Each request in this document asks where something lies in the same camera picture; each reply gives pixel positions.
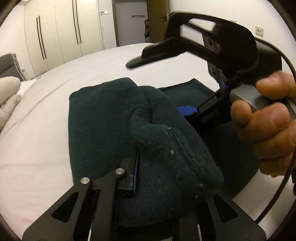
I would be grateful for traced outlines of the person's right hand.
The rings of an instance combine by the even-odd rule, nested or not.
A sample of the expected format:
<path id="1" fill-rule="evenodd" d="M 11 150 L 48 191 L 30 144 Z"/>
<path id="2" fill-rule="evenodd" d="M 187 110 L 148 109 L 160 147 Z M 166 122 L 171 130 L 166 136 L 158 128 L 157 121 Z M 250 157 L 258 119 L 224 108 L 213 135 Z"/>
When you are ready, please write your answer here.
<path id="1" fill-rule="evenodd" d="M 295 80 L 291 74 L 277 71 L 256 83 L 258 92 L 278 101 L 295 100 Z M 287 107 L 276 102 L 253 112 L 243 100 L 233 102 L 231 118 L 239 127 L 240 139 L 253 146 L 260 163 L 260 172 L 271 177 L 282 176 L 295 149 L 295 121 L 290 120 Z"/>

